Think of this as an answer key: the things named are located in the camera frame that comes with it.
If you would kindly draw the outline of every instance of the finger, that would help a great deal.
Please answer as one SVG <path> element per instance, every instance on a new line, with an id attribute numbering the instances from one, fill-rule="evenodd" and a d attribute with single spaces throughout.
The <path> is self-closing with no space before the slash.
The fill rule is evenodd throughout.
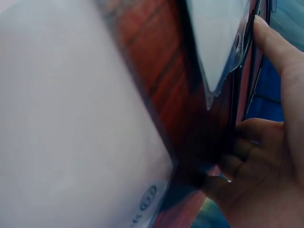
<path id="1" fill-rule="evenodd" d="M 222 205 L 222 194 L 225 192 L 225 188 L 229 184 L 230 183 L 225 178 L 207 176 L 205 178 L 202 191 L 217 205 Z"/>
<path id="2" fill-rule="evenodd" d="M 282 125 L 282 123 L 270 120 L 252 118 L 239 123 L 236 126 L 236 132 L 247 140 L 261 143 L 262 138 L 265 136 L 268 129 L 281 128 Z"/>
<path id="3" fill-rule="evenodd" d="M 241 161 L 239 157 L 231 154 L 224 154 L 221 157 L 218 167 L 228 180 L 234 180 L 236 177 L 242 176 L 240 170 L 243 165 L 244 162 Z"/>
<path id="4" fill-rule="evenodd" d="M 257 47 L 267 56 L 281 76 L 285 67 L 298 62 L 299 56 L 302 56 L 301 51 L 270 28 L 259 16 L 256 16 L 253 31 Z"/>
<path id="5" fill-rule="evenodd" d="M 247 161 L 258 146 L 249 140 L 238 138 L 233 144 L 232 153 L 243 161 Z"/>

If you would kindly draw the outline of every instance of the blue surface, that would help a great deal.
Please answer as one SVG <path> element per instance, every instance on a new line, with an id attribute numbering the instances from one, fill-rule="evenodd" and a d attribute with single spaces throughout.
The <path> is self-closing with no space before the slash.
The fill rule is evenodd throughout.
<path id="1" fill-rule="evenodd" d="M 256 87 L 256 95 L 250 105 L 246 119 L 263 118 L 284 121 L 281 107 L 281 79 L 268 59 L 264 58 L 263 68 Z"/>

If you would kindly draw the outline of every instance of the clear plastic sleeve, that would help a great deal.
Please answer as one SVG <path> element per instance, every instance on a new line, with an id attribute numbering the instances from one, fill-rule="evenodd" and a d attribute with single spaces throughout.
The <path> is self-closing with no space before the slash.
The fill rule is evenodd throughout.
<path id="1" fill-rule="evenodd" d="M 249 0 L 187 0 L 207 109 L 241 63 Z"/>

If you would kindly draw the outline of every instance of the skin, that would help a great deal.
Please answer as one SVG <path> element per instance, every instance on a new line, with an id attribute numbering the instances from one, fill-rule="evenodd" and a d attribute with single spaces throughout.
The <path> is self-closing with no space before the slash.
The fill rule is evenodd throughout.
<path id="1" fill-rule="evenodd" d="M 231 183 L 207 177 L 202 190 L 233 228 L 304 227 L 304 53 L 260 17 L 254 39 L 281 76 L 285 122 L 239 124 L 218 164 Z"/>

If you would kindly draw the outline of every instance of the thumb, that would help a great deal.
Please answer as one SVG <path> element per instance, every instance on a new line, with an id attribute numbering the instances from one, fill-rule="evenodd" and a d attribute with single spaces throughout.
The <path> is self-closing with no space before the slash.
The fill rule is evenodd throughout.
<path id="1" fill-rule="evenodd" d="M 269 59 L 280 76 L 284 76 L 289 66 L 298 63 L 299 58 L 303 58 L 301 51 L 270 28 L 259 16 L 256 16 L 253 31 L 257 47 Z"/>

